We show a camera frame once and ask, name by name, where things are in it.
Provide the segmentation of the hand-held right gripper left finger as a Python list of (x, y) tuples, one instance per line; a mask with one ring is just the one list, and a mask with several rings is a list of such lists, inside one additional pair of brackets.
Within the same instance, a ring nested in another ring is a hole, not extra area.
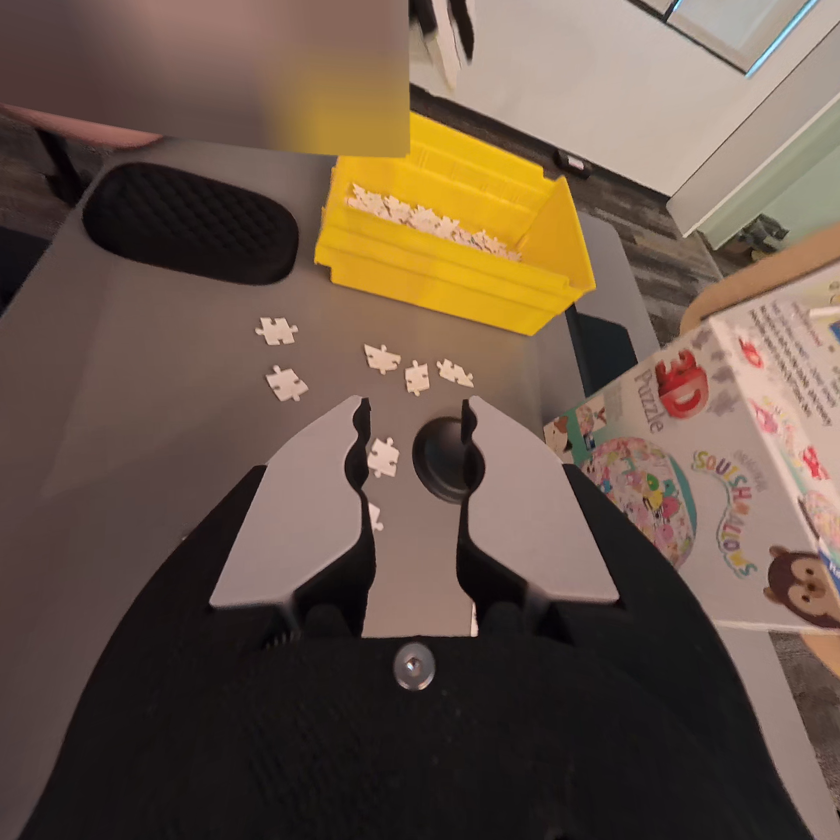
[(211, 595), (213, 608), (269, 605), (294, 627), (315, 606), (361, 631), (375, 578), (364, 483), (370, 401), (352, 395), (291, 437), (266, 462)]

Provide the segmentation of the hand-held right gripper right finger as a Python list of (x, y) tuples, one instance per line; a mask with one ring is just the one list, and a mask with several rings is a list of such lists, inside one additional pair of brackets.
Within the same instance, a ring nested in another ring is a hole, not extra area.
[(556, 602), (618, 603), (565, 464), (542, 439), (475, 395), (463, 401), (461, 439), (457, 578), (476, 630), (498, 603), (514, 604), (530, 624)]

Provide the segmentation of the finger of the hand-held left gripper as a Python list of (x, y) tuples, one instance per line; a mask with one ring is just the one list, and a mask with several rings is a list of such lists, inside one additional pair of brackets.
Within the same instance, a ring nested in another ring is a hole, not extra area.
[(442, 2), (442, 74), (456, 89), (460, 71), (473, 60), (476, 46), (476, 2)]
[(411, 1), (410, 26), (415, 41), (422, 45), (429, 60), (440, 60), (440, 18), (445, 16), (443, 1)]

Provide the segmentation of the pile of puzzle pieces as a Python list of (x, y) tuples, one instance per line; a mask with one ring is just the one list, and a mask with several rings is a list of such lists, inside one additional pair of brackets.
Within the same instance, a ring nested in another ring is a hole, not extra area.
[(432, 208), (406, 203), (394, 195), (371, 192), (359, 184), (352, 184), (344, 198), (348, 207), (373, 215), (384, 221), (432, 235), (444, 241), (465, 246), (491, 256), (520, 262), (522, 255), (511, 249), (484, 229), (472, 232), (461, 226), (458, 219), (439, 216)]

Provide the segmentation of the yellow plastic bin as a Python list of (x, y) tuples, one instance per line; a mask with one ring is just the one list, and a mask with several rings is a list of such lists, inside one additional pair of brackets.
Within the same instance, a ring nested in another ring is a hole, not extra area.
[[(340, 156), (314, 250), (332, 283), (533, 336), (595, 289), (567, 180), (417, 113), (407, 156)], [(510, 246), (519, 259), (351, 206), (354, 188), (394, 197)]]

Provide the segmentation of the colourful puzzle box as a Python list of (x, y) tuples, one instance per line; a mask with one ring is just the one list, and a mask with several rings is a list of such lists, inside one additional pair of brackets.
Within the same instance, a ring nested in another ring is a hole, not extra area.
[(838, 634), (838, 288), (709, 316), (543, 428), (721, 625)]

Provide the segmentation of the black quilted pad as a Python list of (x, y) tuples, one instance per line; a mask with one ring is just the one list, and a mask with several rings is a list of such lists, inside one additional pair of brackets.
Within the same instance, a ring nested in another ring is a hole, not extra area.
[(298, 223), (278, 202), (148, 162), (105, 174), (81, 221), (91, 241), (115, 256), (241, 286), (284, 280), (299, 247)]

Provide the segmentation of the wooden easel board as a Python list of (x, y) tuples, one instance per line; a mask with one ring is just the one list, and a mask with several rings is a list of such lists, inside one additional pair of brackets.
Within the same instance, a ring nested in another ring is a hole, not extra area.
[(836, 266), (838, 262), (839, 223), (836, 223), (703, 290), (684, 313), (679, 336), (687, 335), (716, 313)]

